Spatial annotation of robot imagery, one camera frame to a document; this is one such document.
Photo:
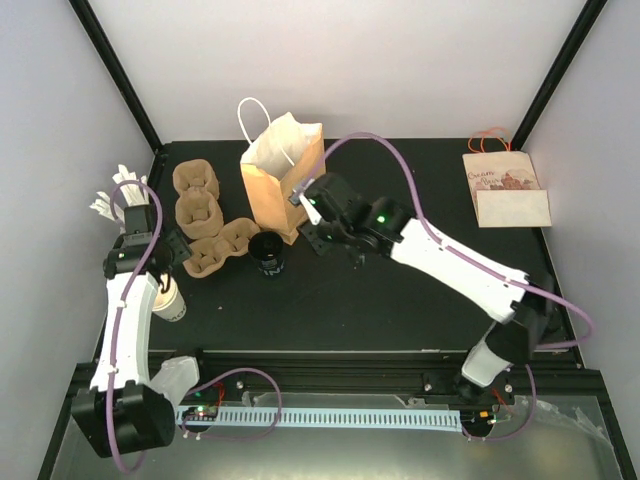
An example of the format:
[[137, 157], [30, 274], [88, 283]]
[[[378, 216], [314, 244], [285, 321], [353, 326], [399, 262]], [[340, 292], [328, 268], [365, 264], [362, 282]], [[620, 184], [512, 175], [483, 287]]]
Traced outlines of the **brown paper takeout bag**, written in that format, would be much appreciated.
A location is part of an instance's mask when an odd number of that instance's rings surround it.
[[301, 123], [287, 112], [276, 119], [267, 117], [266, 128], [251, 138], [242, 117], [242, 107], [247, 102], [262, 103], [246, 97], [236, 110], [248, 143], [240, 168], [252, 214], [261, 229], [278, 233], [291, 245], [308, 216], [304, 207], [292, 203], [290, 197], [326, 172], [323, 125]]

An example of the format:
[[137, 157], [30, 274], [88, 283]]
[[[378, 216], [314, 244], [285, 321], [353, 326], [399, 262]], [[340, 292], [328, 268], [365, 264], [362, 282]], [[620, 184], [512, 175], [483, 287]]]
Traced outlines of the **cup of white wrapped stirrers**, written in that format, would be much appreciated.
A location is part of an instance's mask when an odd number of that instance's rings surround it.
[[[148, 177], [138, 175], [124, 164], [119, 164], [116, 173], [112, 176], [115, 185], [126, 180], [136, 181], [146, 184]], [[89, 205], [89, 208], [97, 212], [100, 216], [124, 226], [124, 210], [126, 207], [138, 206], [149, 203], [149, 195], [144, 188], [138, 184], [127, 184], [111, 194], [99, 191], [97, 198]]]

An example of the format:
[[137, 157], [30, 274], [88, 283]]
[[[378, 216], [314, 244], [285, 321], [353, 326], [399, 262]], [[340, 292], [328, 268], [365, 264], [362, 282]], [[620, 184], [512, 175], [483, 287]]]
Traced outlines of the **black left frame post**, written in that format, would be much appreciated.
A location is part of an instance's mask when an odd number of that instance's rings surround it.
[[69, 0], [68, 3], [80, 21], [151, 151], [157, 154], [162, 149], [163, 143], [90, 2], [87, 0]]

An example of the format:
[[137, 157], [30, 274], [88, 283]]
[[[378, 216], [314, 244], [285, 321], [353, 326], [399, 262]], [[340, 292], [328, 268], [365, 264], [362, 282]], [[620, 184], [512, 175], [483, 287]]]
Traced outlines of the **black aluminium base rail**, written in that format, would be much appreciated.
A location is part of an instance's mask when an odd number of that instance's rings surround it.
[[515, 396], [593, 396], [607, 398], [596, 370], [579, 367], [565, 354], [538, 354], [529, 368], [511, 367], [488, 387], [463, 379], [459, 354], [368, 353], [230, 353], [191, 351], [201, 385], [214, 384], [188, 396], [214, 400], [224, 389], [227, 401], [243, 394], [369, 394], [420, 398], [428, 404], [471, 408], [489, 406]]

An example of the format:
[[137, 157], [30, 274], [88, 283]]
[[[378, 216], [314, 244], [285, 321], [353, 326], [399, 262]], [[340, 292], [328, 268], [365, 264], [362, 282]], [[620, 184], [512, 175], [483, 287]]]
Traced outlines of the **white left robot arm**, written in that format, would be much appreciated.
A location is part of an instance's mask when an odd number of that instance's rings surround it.
[[186, 394], [202, 399], [213, 391], [213, 372], [193, 356], [173, 357], [157, 374], [148, 366], [153, 314], [175, 321], [186, 312], [171, 276], [186, 252], [184, 242], [163, 234], [156, 207], [125, 208], [124, 231], [103, 262], [108, 308], [102, 351], [89, 387], [71, 407], [101, 458], [170, 445]]

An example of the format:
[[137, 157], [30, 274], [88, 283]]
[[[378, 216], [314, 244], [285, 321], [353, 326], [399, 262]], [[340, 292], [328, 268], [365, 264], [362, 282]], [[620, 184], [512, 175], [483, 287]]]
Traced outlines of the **stack of pulp cup carriers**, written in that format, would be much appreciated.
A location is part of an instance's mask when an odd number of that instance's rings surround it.
[[220, 186], [211, 164], [193, 159], [178, 164], [172, 174], [178, 194], [175, 219], [183, 233], [192, 240], [215, 237], [224, 225], [218, 203]]

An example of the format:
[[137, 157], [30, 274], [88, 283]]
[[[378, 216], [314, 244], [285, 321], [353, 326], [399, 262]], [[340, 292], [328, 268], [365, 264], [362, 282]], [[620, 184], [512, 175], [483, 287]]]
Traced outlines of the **stack of black cup lids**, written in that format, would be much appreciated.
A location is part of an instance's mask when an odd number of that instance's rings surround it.
[[256, 233], [248, 243], [248, 254], [261, 274], [273, 279], [284, 271], [284, 247], [281, 236], [273, 231]]

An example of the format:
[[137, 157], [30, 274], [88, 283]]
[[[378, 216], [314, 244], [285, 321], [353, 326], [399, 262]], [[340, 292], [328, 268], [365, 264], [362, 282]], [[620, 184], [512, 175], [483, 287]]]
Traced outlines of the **white paper coffee cup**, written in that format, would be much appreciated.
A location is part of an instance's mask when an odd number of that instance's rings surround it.
[[187, 311], [186, 302], [176, 283], [165, 291], [159, 290], [154, 300], [152, 313], [168, 322], [181, 320]]

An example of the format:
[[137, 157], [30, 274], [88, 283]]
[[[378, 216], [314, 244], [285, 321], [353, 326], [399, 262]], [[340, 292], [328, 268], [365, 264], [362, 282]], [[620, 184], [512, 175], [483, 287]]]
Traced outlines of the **black frame post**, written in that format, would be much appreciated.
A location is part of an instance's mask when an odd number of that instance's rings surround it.
[[584, 3], [513, 135], [511, 140], [511, 148], [513, 150], [519, 151], [524, 147], [607, 3], [607, 0], [587, 0]]
[[151, 151], [157, 154], [162, 149], [163, 143], [90, 2], [87, 0], [69, 0], [68, 3], [80, 21]]

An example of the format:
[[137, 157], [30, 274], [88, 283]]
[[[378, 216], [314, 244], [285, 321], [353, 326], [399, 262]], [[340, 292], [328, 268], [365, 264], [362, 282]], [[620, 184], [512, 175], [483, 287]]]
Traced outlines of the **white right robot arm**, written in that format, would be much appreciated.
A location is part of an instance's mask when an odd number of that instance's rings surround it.
[[289, 200], [304, 208], [323, 241], [419, 270], [492, 319], [454, 379], [461, 400], [479, 402], [500, 373], [531, 359], [547, 330], [552, 304], [534, 293], [526, 273], [492, 261], [441, 232], [429, 234], [411, 208], [389, 197], [367, 202], [338, 174], [327, 173], [296, 187]]

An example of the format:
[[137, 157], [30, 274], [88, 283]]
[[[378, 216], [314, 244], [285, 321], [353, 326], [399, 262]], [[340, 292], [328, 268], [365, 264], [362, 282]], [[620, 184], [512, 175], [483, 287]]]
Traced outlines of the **brown pulp cup carrier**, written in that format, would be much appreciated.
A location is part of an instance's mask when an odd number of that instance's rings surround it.
[[183, 262], [186, 273], [199, 279], [219, 271], [229, 257], [246, 255], [250, 240], [259, 232], [253, 220], [237, 218], [225, 224], [216, 236], [191, 242], [192, 255]]

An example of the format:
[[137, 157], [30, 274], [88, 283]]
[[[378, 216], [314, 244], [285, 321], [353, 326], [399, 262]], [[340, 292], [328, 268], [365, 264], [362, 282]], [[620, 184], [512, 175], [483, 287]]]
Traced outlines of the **black right frame post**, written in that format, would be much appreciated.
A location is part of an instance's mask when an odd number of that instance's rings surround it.
[[511, 140], [511, 148], [513, 150], [519, 151], [524, 147], [607, 3], [607, 0], [587, 0], [584, 3], [513, 135]]

